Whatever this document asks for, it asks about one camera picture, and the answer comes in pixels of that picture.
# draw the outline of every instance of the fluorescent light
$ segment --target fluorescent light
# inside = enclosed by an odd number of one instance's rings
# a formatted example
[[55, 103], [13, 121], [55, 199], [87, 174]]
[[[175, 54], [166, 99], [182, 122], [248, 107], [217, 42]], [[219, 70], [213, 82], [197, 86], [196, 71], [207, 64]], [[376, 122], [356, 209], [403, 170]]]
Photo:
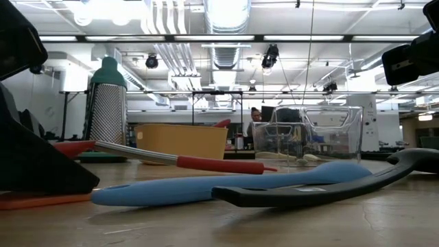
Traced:
[[354, 36], [354, 41], [374, 41], [374, 40], [382, 40], [382, 41], [407, 41], [411, 42], [415, 38], [418, 38], [416, 35], [404, 35], [404, 36]]
[[203, 48], [252, 48], [251, 45], [241, 44], [202, 44]]
[[159, 94], [192, 94], [191, 91], [152, 91], [152, 93], [159, 93]]
[[168, 113], [171, 111], [172, 110], [146, 110], [146, 112], [148, 112], [148, 113], [161, 113], [161, 112]]
[[126, 94], [144, 94], [143, 91], [128, 91]]
[[86, 36], [88, 41], [164, 41], [164, 36]]
[[74, 36], [40, 36], [41, 41], [78, 41]]
[[433, 115], [426, 114], [426, 115], [419, 115], [418, 120], [419, 121], [430, 121], [433, 119]]
[[303, 40], [319, 40], [319, 41], [334, 41], [342, 40], [343, 36], [331, 36], [331, 35], [265, 35], [264, 40], [284, 40], [284, 41], [303, 41]]
[[232, 41], [249, 41], [254, 40], [253, 35], [179, 35], [174, 37], [175, 40], [179, 41], [224, 41], [224, 40], [232, 40]]
[[117, 36], [87, 36], [88, 41], [107, 41], [117, 38]]

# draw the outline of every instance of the black plastic tool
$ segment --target black plastic tool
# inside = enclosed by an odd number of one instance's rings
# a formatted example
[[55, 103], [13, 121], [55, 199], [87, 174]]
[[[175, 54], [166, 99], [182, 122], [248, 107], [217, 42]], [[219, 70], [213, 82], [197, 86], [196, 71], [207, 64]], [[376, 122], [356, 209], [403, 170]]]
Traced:
[[214, 187], [212, 196], [238, 207], [310, 207], [361, 196], [385, 187], [414, 170], [437, 173], [439, 151], [409, 149], [388, 157], [395, 166], [349, 183], [287, 189]]
[[0, 83], [0, 191], [89, 193], [99, 178], [22, 126]]

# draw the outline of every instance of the metal rod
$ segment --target metal rod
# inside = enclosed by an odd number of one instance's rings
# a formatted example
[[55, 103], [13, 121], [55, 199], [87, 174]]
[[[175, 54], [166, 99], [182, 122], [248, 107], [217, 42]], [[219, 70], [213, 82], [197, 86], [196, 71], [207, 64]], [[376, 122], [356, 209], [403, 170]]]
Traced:
[[244, 134], [244, 105], [243, 105], [243, 95], [241, 95], [241, 133]]
[[[191, 94], [191, 91], [147, 91], [146, 93], [155, 94]], [[291, 95], [289, 91], [193, 91], [195, 94], [205, 94], [205, 95], [224, 95], [224, 94], [244, 94], [244, 95], [270, 95], [270, 94], [285, 94]], [[294, 95], [302, 95], [304, 91], [293, 91]], [[333, 92], [314, 92], [306, 91], [305, 95], [439, 95], [439, 91], [333, 91]]]
[[95, 150], [109, 154], [116, 154], [127, 158], [135, 158], [142, 161], [151, 161], [165, 165], [177, 165], [177, 156], [131, 148], [124, 145], [96, 141]]
[[80, 93], [75, 93], [75, 95], [69, 99], [69, 101], [67, 103], [70, 103], [72, 100], [74, 100], [76, 98], [76, 96], [78, 96]]
[[195, 93], [192, 93], [192, 126], [195, 125]]
[[69, 104], [69, 92], [64, 93], [64, 112], [62, 114], [62, 131], [60, 141], [64, 141], [66, 135], [67, 105]]

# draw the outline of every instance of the blue handle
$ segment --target blue handle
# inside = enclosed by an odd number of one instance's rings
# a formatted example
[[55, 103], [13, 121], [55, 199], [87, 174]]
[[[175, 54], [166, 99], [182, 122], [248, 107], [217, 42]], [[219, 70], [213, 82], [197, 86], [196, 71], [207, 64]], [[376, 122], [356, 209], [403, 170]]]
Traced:
[[92, 193], [91, 201], [106, 206], [147, 207], [210, 200], [214, 186], [273, 189], [293, 185], [342, 183], [372, 173], [361, 165], [334, 161], [294, 174], [167, 178], [119, 185]]

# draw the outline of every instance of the clear plastic container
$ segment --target clear plastic container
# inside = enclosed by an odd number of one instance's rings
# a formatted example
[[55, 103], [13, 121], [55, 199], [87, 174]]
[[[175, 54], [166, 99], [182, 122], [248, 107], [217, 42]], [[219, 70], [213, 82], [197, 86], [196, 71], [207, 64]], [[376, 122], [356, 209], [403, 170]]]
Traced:
[[279, 106], [270, 123], [253, 123], [254, 150], [288, 167], [360, 162], [362, 128], [361, 106]]

